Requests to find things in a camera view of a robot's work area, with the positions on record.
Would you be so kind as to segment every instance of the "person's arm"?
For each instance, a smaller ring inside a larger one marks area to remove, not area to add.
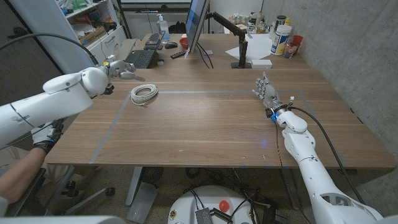
[[[33,148],[28,155],[0,177],[0,197],[14,203],[24,194],[42,167],[47,153],[42,148]]]

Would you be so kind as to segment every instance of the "door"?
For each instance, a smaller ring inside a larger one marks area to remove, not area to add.
[[[14,35],[14,27],[28,30],[5,1],[0,1],[0,45]],[[43,92],[43,84],[61,75],[40,45],[29,38],[0,51],[0,106]],[[31,149],[31,138],[18,147]]]

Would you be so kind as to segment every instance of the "wooden table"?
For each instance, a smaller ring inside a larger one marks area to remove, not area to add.
[[[174,34],[172,41],[179,38]],[[199,43],[213,51],[214,69],[205,67],[198,50],[174,60],[170,55],[181,51],[181,46],[158,51],[164,65],[136,72],[159,89],[147,106],[134,105],[129,98],[129,91],[142,82],[113,80],[114,93],[95,98],[94,105],[79,114],[46,161],[96,166],[280,168],[278,131],[283,166],[298,167],[285,150],[282,128],[276,131],[260,99],[250,92],[263,70],[230,68],[230,63],[238,60],[225,51],[236,47],[238,38],[202,34]],[[300,55],[266,58],[273,64],[266,72],[283,102],[295,96],[294,106],[319,119],[347,168],[395,168],[391,155]],[[325,167],[338,168],[319,127],[305,114],[294,112],[307,121]]]

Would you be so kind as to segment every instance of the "computer monitor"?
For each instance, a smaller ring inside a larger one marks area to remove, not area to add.
[[[205,21],[206,11],[209,7],[210,0],[192,0],[189,8],[186,28],[187,38],[190,52],[195,50],[198,42],[201,28]]]

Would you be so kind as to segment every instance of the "monitor arm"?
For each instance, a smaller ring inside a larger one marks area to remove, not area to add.
[[[246,51],[248,50],[248,42],[245,40],[245,33],[232,22],[224,18],[217,12],[208,13],[206,19],[213,18],[215,21],[225,26],[234,35],[239,37],[239,62],[232,62],[232,68],[251,68],[250,63],[246,63]]]

